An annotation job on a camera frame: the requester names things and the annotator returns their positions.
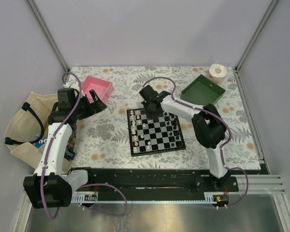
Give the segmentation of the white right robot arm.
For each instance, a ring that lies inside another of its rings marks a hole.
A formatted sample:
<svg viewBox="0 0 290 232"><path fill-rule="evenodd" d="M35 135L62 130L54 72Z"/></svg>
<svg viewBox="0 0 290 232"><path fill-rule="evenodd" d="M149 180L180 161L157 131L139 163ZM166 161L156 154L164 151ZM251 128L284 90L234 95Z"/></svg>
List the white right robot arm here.
<svg viewBox="0 0 290 232"><path fill-rule="evenodd" d="M192 123L197 141L206 148L210 164L211 188L215 191L226 188L230 174L222 157L222 142L227 127L215 106L190 105L175 99L170 92L158 93L150 85L142 88L139 94L144 99L142 105L148 118L154 119L167 112Z"/></svg>

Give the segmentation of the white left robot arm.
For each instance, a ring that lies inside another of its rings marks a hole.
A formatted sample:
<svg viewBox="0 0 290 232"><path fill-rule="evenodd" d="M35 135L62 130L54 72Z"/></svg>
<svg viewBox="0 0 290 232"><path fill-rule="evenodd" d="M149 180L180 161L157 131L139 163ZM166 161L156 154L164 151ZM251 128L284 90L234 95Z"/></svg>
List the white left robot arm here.
<svg viewBox="0 0 290 232"><path fill-rule="evenodd" d="M48 117L48 136L40 163L33 176L24 179L23 187L34 208L67 207L73 193L80 187L90 191L95 187L94 177L86 170L72 171L62 175L66 147L74 133L76 122L102 112L106 105L94 90L90 90L93 102L86 95L80 96L74 88L58 90Z"/></svg>

